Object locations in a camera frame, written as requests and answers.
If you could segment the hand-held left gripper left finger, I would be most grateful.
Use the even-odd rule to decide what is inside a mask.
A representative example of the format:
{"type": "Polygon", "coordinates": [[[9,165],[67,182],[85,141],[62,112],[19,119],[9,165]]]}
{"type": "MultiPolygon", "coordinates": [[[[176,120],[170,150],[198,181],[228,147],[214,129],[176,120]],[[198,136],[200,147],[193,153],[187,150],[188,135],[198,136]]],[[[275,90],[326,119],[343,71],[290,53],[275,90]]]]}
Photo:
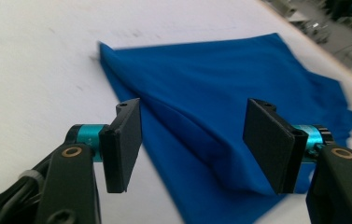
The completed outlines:
{"type": "Polygon", "coordinates": [[[108,193],[127,190],[143,139],[139,98],[119,103],[116,113],[111,124],[77,124],[65,137],[66,144],[92,149],[93,161],[103,164],[108,193]]]}

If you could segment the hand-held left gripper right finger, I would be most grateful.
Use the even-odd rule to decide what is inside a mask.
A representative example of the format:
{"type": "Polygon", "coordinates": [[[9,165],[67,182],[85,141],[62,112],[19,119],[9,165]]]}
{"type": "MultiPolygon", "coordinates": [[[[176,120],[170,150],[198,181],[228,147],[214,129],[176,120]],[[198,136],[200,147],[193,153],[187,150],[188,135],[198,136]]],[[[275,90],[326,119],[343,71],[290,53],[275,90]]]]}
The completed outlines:
{"type": "Polygon", "coordinates": [[[276,194],[293,193],[303,163],[316,163],[319,151],[333,143],[322,125],[291,125],[276,106],[249,98],[243,140],[276,194]]]}

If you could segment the blue t-shirt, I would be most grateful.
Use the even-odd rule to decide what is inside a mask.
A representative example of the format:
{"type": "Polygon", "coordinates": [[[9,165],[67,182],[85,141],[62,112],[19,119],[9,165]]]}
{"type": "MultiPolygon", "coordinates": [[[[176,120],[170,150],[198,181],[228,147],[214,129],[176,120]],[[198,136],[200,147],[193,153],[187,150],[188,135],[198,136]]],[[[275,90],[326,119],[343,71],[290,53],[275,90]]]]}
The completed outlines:
{"type": "Polygon", "coordinates": [[[186,224],[253,224],[279,202],[242,139],[249,99],[325,126],[339,144],[352,131],[340,84],[276,34],[99,51],[119,99],[139,100],[145,148],[186,224]]]}

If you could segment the white felt mat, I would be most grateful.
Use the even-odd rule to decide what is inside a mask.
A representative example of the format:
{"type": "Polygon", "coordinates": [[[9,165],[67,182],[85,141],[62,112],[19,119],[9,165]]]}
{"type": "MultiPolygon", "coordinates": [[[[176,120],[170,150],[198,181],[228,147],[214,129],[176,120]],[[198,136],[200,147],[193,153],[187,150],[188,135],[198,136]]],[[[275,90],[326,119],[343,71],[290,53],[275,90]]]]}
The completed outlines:
{"type": "Polygon", "coordinates": [[[352,108],[352,72],[261,0],[0,1],[0,191],[71,126],[114,118],[117,97],[98,62],[99,43],[130,48],[271,33],[308,70],[340,81],[352,108]]]}

